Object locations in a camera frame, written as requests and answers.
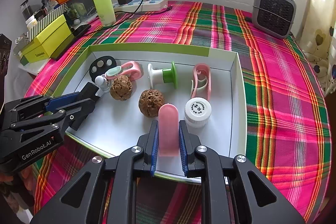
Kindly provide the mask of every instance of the green plastic bottle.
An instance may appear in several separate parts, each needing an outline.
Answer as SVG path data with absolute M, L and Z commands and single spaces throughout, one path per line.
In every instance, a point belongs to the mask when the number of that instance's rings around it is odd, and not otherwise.
M 116 22 L 111 0 L 93 0 L 93 2 L 103 26 L 110 26 Z

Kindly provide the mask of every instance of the white plastic container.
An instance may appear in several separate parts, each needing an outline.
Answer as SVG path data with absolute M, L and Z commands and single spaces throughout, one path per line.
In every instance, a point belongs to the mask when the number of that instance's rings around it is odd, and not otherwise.
M 37 24 L 36 18 L 32 15 L 30 18 L 26 20 L 27 28 L 30 30 L 34 25 Z
M 210 103 L 201 97 L 191 98 L 184 109 L 184 118 L 191 127 L 200 128 L 207 124 L 211 115 Z

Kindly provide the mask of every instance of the blue gripper pad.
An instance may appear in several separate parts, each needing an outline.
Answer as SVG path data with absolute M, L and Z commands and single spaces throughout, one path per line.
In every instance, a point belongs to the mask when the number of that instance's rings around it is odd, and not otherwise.
M 182 170 L 184 172 L 184 176 L 187 176 L 188 174 L 188 158 L 187 158 L 187 149 L 185 147 L 184 137 L 181 125 L 179 124 L 178 127 L 178 133 L 179 133 L 179 145 L 180 145 L 180 155 L 181 155 L 181 163 L 182 163 Z
M 158 151 L 159 151 L 159 126 L 156 126 L 155 135 L 154 135 L 154 142 L 152 148 L 152 166 L 151 166 L 151 175 L 154 176 L 154 172 L 156 170 L 156 162 L 158 159 Z
M 46 111 L 50 111 L 52 113 L 56 112 L 56 109 L 61 106 L 66 106 L 72 104 L 76 101 L 79 92 L 70 93 L 67 95 L 63 95 L 60 97 L 53 98 L 49 101 L 49 104 L 45 107 Z

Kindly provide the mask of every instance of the gray heater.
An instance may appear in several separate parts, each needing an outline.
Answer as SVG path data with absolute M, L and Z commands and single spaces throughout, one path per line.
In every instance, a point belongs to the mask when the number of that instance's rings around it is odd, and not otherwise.
M 287 38 L 294 21 L 294 0 L 254 0 L 252 23 L 274 37 Z

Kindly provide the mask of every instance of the screw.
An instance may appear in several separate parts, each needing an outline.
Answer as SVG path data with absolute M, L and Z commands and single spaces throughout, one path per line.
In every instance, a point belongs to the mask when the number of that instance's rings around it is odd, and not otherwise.
M 131 148 L 131 150 L 132 150 L 133 153 L 139 153 L 139 152 L 141 152 L 142 148 L 140 146 L 136 145 L 136 146 L 133 146 Z
M 246 162 L 246 157 L 244 155 L 238 155 L 236 160 L 239 162 Z
M 205 152 L 207 150 L 208 150 L 208 148 L 206 146 L 204 146 L 204 145 L 197 146 L 197 151 L 198 152 Z
M 95 157 L 92 158 L 92 162 L 93 162 L 94 164 L 98 164 L 98 163 L 100 163 L 102 160 L 103 160 L 103 159 L 101 158 L 101 156 L 95 156 Z
M 97 66 L 98 66 L 99 68 L 103 67 L 103 65 L 104 65 L 104 61 L 102 61 L 102 60 L 99 60 L 99 61 L 97 62 Z

